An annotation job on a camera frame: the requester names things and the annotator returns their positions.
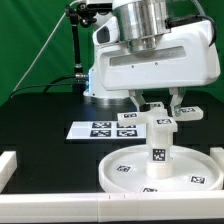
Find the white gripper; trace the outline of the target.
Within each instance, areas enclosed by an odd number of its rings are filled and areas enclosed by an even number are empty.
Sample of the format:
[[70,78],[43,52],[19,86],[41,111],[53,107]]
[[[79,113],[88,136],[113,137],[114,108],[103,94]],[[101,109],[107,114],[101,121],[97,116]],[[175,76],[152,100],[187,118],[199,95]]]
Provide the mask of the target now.
[[181,115],[181,103],[188,86],[213,83],[220,75],[216,46],[211,42],[208,20],[174,27],[156,39],[151,50],[130,53],[124,43],[102,47],[95,62],[103,87],[109,91],[129,90],[138,112],[150,105],[138,89],[170,88],[173,117]]

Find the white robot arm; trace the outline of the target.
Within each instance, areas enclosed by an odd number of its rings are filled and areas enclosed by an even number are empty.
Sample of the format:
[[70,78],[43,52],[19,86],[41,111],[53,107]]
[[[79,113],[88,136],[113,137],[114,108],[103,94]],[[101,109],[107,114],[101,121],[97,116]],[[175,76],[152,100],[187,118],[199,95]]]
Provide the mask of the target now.
[[171,113],[179,118],[185,88],[220,75],[214,22],[202,14],[170,18],[167,0],[113,0],[92,39],[85,95],[103,103],[129,97],[141,107],[143,90],[167,88]]

